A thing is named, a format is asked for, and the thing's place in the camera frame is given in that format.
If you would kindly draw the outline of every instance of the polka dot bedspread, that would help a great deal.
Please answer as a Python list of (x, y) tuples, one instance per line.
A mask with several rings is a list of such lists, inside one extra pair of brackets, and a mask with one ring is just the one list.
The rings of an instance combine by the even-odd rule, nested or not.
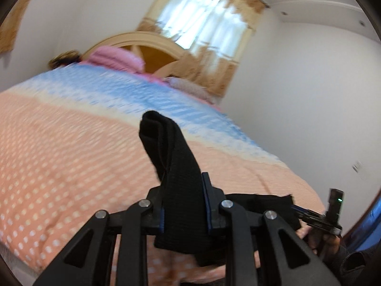
[[(226, 115), (126, 72), (58, 68), (1, 93), (0, 108), (0, 239), (36, 272), (97, 210), (125, 210), (159, 184), (138, 136), (152, 109), (179, 124), (201, 170), (225, 193), (292, 194), (297, 205), (324, 209), (305, 181)], [(298, 235), (307, 232), (303, 224)], [(223, 266), (199, 268), (193, 256), (153, 240), (150, 285), (224, 276)]]

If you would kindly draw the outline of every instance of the ceiling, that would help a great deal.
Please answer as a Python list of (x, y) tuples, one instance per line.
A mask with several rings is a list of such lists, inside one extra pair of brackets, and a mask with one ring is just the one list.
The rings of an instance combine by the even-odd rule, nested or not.
[(346, 29), (380, 42), (356, 0), (263, 0), (283, 22), (320, 24)]

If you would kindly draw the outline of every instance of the beige curtain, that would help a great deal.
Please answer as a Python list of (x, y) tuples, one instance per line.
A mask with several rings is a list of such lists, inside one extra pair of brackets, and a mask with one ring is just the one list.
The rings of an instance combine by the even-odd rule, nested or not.
[(156, 0), (137, 30), (187, 49), (172, 74), (224, 96), (264, 7), (259, 0)]
[(29, 2), (30, 0), (18, 0), (0, 26), (0, 54), (13, 50)]

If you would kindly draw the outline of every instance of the hand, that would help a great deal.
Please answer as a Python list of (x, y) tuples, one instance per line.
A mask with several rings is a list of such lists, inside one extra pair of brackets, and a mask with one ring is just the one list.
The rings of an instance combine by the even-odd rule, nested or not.
[(317, 247), (321, 240), (325, 243), (323, 261), (330, 261), (339, 251), (340, 238), (326, 233), (323, 234), (323, 232), (318, 229), (312, 229), (308, 234), (308, 245), (315, 254), (317, 254)]

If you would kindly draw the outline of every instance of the headboard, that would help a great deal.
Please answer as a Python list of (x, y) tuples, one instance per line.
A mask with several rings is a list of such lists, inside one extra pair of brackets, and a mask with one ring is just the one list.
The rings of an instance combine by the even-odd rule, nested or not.
[(109, 45), (131, 50), (145, 61), (145, 71), (159, 77), (166, 77), (183, 55), (185, 49), (154, 32), (127, 32), (107, 38), (86, 51), (82, 58), (88, 56), (98, 47)]

